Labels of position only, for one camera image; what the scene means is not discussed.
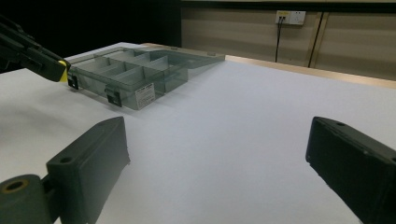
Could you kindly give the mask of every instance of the electrical socket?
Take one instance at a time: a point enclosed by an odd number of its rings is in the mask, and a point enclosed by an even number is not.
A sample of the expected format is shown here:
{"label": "electrical socket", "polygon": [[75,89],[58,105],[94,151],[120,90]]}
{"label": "electrical socket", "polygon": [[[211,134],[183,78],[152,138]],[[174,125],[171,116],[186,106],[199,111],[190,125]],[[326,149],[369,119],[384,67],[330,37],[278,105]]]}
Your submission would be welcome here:
{"label": "electrical socket", "polygon": [[291,25],[303,25],[305,19],[305,11],[291,11],[289,24]]}
{"label": "electrical socket", "polygon": [[283,17],[283,24],[289,24],[290,20],[290,11],[277,11],[276,12],[276,18],[275,18],[275,23],[279,23],[280,18]]}

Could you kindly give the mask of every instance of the white table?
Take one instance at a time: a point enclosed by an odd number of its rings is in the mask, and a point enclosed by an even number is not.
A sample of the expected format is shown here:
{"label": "white table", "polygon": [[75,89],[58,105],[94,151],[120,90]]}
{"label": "white table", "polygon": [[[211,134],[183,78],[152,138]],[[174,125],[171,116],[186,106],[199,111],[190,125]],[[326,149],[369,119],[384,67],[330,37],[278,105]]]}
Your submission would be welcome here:
{"label": "white table", "polygon": [[140,111],[22,69],[0,75],[0,106],[0,181],[43,177],[91,126],[124,116],[132,163],[98,224],[358,224],[304,159],[311,120],[396,148],[396,90],[232,61]]}

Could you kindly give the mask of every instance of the clear plastic organizer box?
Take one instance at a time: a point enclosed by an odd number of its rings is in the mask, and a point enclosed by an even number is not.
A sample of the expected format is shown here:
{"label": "clear plastic organizer box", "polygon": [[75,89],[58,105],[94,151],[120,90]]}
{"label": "clear plastic organizer box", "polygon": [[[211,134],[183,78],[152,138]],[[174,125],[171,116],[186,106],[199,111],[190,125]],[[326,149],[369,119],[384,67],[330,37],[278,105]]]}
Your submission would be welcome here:
{"label": "clear plastic organizer box", "polygon": [[107,49],[69,61],[69,86],[139,110],[189,79],[189,69],[224,61],[216,53],[171,47]]}

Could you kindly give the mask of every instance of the cable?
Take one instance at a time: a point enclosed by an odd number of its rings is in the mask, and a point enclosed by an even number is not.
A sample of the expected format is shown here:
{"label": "cable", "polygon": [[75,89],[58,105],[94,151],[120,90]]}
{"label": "cable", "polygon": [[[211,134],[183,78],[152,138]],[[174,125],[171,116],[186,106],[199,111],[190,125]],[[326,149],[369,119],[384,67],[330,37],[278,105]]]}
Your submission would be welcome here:
{"label": "cable", "polygon": [[280,39],[280,30],[282,29],[282,23],[285,17],[279,17],[279,21],[277,22],[277,41],[276,41],[276,54],[275,54],[275,62],[277,63],[277,50],[279,49],[279,39]]}

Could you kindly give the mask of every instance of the dark background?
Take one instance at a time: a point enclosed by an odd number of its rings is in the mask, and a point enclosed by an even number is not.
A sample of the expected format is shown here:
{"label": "dark background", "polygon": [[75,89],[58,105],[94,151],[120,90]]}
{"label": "dark background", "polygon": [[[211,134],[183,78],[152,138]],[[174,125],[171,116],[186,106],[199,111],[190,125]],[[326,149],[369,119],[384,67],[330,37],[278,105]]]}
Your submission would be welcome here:
{"label": "dark background", "polygon": [[[119,42],[181,47],[179,0],[8,0],[0,14],[61,57]],[[16,68],[11,64],[7,71]]]}

